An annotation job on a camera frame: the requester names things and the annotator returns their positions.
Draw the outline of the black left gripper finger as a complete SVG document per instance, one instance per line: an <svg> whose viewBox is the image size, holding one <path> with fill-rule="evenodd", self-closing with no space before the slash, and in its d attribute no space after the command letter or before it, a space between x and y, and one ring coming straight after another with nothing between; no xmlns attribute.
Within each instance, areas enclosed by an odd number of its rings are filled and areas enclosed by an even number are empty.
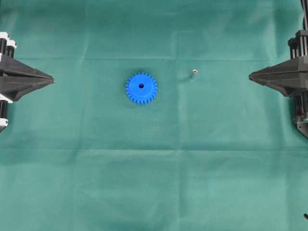
<svg viewBox="0 0 308 231"><path fill-rule="evenodd" d="M38 69L32 68L24 63L9 56L0 57L0 71L8 76L36 77L43 79L53 79L52 76L45 74Z"/></svg>
<svg viewBox="0 0 308 231"><path fill-rule="evenodd" d="M0 99L13 103L24 95L54 83L52 76L39 74L6 74L0 76Z"/></svg>

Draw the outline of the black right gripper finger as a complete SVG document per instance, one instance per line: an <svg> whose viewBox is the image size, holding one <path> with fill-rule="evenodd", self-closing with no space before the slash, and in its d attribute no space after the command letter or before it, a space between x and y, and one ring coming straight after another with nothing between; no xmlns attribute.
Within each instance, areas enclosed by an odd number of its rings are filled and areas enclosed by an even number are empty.
<svg viewBox="0 0 308 231"><path fill-rule="evenodd" d="M265 76L297 74L308 71L308 58L296 57L280 64L266 67L255 71L249 75L249 78L265 78Z"/></svg>
<svg viewBox="0 0 308 231"><path fill-rule="evenodd" d="M249 79L280 92L284 97L293 97L308 90L307 73L260 74L252 73Z"/></svg>

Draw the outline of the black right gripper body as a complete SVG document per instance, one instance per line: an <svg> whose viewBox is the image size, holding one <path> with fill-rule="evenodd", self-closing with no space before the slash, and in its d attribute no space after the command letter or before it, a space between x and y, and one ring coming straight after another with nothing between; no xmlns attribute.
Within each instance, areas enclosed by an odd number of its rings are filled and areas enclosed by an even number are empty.
<svg viewBox="0 0 308 231"><path fill-rule="evenodd" d="M290 58L295 59L295 73L300 86L293 94L294 118L296 128L305 137L308 136L308 31L299 30L295 38L288 41Z"/></svg>

